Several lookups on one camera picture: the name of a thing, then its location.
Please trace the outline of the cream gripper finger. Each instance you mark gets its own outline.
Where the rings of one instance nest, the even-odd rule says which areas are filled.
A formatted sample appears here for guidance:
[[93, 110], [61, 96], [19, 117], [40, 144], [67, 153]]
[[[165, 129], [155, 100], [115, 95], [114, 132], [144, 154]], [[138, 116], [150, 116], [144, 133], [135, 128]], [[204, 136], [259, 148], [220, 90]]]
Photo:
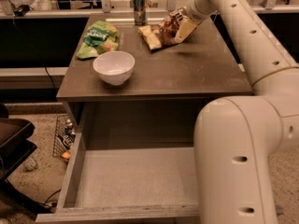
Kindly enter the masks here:
[[199, 25], [199, 22], [192, 19], [184, 19], [178, 28], [176, 36], [174, 38], [176, 43], [182, 43]]

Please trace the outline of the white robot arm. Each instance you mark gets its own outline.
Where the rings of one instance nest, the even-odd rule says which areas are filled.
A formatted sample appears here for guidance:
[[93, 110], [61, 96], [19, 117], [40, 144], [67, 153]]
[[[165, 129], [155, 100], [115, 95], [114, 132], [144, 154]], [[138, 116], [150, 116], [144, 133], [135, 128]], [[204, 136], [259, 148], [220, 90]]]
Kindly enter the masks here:
[[187, 12], [221, 15], [253, 89], [210, 102], [196, 120], [201, 224], [278, 224], [268, 157], [299, 144], [298, 64], [247, 0], [190, 0]]

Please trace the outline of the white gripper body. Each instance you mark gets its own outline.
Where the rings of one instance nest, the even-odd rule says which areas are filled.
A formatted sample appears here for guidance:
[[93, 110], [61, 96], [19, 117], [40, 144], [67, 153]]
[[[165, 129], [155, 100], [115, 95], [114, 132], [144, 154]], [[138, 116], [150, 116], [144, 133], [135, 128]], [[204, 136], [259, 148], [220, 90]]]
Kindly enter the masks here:
[[186, 11], [188, 17], [195, 22], [202, 22], [216, 11], [209, 0], [189, 0]]

